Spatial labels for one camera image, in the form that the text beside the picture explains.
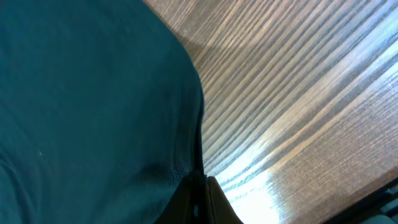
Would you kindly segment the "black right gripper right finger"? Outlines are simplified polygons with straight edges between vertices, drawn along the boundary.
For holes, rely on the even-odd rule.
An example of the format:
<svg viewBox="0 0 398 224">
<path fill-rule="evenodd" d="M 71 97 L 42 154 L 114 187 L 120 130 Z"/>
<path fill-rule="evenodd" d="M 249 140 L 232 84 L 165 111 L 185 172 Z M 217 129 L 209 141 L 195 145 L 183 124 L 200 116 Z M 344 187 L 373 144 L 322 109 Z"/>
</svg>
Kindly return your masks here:
<svg viewBox="0 0 398 224">
<path fill-rule="evenodd" d="M 212 176 L 207 177 L 206 192 L 208 194 L 210 223 L 243 224 L 234 212 L 219 183 Z"/>
</svg>

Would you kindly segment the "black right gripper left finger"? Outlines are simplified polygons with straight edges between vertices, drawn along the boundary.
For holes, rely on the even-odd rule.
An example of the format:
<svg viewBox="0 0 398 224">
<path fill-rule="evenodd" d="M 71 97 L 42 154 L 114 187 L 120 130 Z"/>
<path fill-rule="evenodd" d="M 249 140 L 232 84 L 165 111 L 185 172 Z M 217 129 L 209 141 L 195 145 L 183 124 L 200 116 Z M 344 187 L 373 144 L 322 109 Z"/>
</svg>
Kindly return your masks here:
<svg viewBox="0 0 398 224">
<path fill-rule="evenodd" d="M 154 224 L 207 223 L 205 177 L 195 170 L 184 177 Z"/>
</svg>

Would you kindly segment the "black t-shirt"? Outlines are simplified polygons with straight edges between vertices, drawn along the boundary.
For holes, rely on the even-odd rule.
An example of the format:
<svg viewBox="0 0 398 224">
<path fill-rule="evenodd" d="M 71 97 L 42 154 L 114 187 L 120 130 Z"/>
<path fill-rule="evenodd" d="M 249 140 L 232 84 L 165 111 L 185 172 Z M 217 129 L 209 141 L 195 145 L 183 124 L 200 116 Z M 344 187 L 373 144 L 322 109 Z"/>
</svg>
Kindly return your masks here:
<svg viewBox="0 0 398 224">
<path fill-rule="evenodd" d="M 154 223 L 194 168 L 203 93 L 142 2 L 1 2 L 1 222 Z"/>
</svg>

